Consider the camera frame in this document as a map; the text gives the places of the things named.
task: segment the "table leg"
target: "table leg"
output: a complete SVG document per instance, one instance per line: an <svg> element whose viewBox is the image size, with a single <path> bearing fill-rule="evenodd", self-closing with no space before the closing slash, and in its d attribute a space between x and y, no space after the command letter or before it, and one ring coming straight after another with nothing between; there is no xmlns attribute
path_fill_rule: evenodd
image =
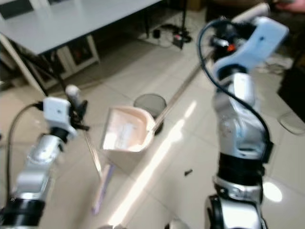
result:
<svg viewBox="0 0 305 229"><path fill-rule="evenodd" d="M146 38L149 38L149 24L148 24L147 9L144 9L143 14L144 14L144 26L145 26Z"/></svg>
<svg viewBox="0 0 305 229"><path fill-rule="evenodd" d="M34 80L37 82L38 86L40 87L40 89L42 90L44 95L45 96L49 96L49 93L47 92L47 89L42 85L41 81L37 78L36 74L32 71L32 69L30 68L30 66L28 64L28 61L24 58L24 55L19 51L19 48L17 47L17 45L14 42L11 42L11 44L12 44L13 48L15 49L17 55L20 56L20 58L23 61L24 65L27 67L27 69L32 74Z"/></svg>
<svg viewBox="0 0 305 229"><path fill-rule="evenodd" d="M63 92L65 93L66 91L66 84L63 81L63 79L61 78L61 75L59 74L59 72L57 71L56 67L54 64L52 64L51 61L47 61L47 64L49 65L49 69L51 71L51 73L53 74L54 78L58 81L58 83L61 85L61 88L63 89Z"/></svg>
<svg viewBox="0 0 305 229"><path fill-rule="evenodd" d="M33 67L35 67L36 69L38 69L39 71L43 72L44 74L50 76L51 78L57 80L60 85L62 86L62 88L65 90L65 84L63 82L63 79L60 77L59 74L57 74L57 71L54 69L54 66L47 60L45 60L45 62L48 64L48 69L45 69L44 67L38 65L35 61L33 61L31 58L29 58L28 56L24 55L23 53L20 53L20 57L22 57L22 59L25 60L25 62L27 63L31 63L33 65ZM48 96L48 92L47 90L44 88L44 86L42 85L42 83L40 82L40 80L37 78L37 76L35 74L33 74L35 80L37 81L37 83L40 85L41 89L44 91L45 95Z"/></svg>

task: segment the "trash can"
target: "trash can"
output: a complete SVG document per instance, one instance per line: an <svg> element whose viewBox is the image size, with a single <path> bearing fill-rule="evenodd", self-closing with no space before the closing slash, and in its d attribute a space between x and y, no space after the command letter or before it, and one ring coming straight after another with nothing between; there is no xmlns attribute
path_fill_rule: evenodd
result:
<svg viewBox="0 0 305 229"><path fill-rule="evenodd" d="M133 103L134 107L141 108L156 120L156 118L161 114L161 112L166 108L166 100L158 94L143 94L136 98ZM163 122L160 124L159 128L155 131L155 135L161 132L163 128Z"/></svg>

